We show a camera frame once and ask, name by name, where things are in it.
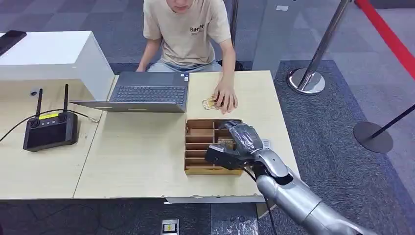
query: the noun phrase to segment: laptop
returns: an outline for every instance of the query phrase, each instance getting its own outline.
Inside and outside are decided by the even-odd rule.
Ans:
[[[107,112],[184,113],[189,73],[122,72],[110,101],[71,100]]]

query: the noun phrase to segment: black cable cord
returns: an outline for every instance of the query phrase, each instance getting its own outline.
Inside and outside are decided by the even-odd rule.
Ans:
[[[50,113],[50,112],[54,112],[54,111],[63,111],[63,109],[52,109],[52,110],[47,110],[47,111],[44,111],[44,112],[41,112],[39,115],[42,115],[42,114],[45,114],[45,113]],[[84,116],[84,117],[86,117],[86,118],[91,118],[91,117],[89,117],[89,116],[87,116],[87,115],[85,115],[85,114],[82,114],[82,113],[79,113],[79,112],[77,112],[77,111],[74,111],[74,110],[69,110],[69,109],[67,109],[66,111],[68,111],[68,112],[71,112],[71,113],[74,113],[74,114],[79,114],[79,115],[81,115],[81,116]],[[29,119],[31,119],[31,118],[34,118],[34,117],[36,117],[36,114],[35,115],[32,115],[32,116],[30,116],[30,117],[26,117],[25,119],[23,119],[23,120],[21,120],[19,123],[17,123],[15,126],[13,126],[12,127],[12,129],[10,129],[1,139],[0,139],[0,142],[4,139],[4,138],[6,138],[6,136],[8,135],[8,134],[10,134],[10,132],[12,132],[16,127],[18,127],[20,124],[22,124],[23,122],[25,122],[25,121],[27,121],[27,120],[29,120]]]
[[[244,167],[242,167],[242,170],[246,172],[256,182],[256,178],[248,170],[246,170]],[[274,235],[277,235],[277,231],[275,230],[274,217],[271,213],[271,208],[270,208],[270,205],[268,204],[268,199],[265,196],[264,196],[264,200],[265,200],[265,204],[267,205],[268,214],[270,215],[270,220],[271,220],[271,225],[273,227]]]
[[[274,216],[271,213],[270,205],[268,204],[268,199],[264,196],[265,204],[267,205],[268,214],[270,214],[271,225],[273,227],[274,235],[277,235],[277,231],[275,230],[275,223],[274,223]]]

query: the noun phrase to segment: antenna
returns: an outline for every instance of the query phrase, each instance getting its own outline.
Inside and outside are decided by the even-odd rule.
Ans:
[[[68,110],[68,89],[69,89],[69,85],[65,84],[64,112]]]
[[[39,89],[39,96],[38,96],[38,107],[36,108],[36,117],[40,116],[40,106],[42,104],[42,93],[43,93],[43,89],[40,88]]]

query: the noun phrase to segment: smartphone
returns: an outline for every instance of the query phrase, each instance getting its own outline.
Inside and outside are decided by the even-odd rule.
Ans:
[[[0,56],[6,53],[10,48],[12,48],[16,43],[21,39],[26,37],[26,32],[10,30],[0,37]]]

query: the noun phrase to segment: robotic hand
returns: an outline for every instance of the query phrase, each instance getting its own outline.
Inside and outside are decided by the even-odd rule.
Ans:
[[[244,123],[228,121],[236,148],[212,144],[205,160],[233,170],[249,166],[255,173],[259,191],[273,200],[297,224],[312,235],[375,235],[346,219],[325,204],[320,197],[284,164],[272,150],[264,149],[255,129]]]

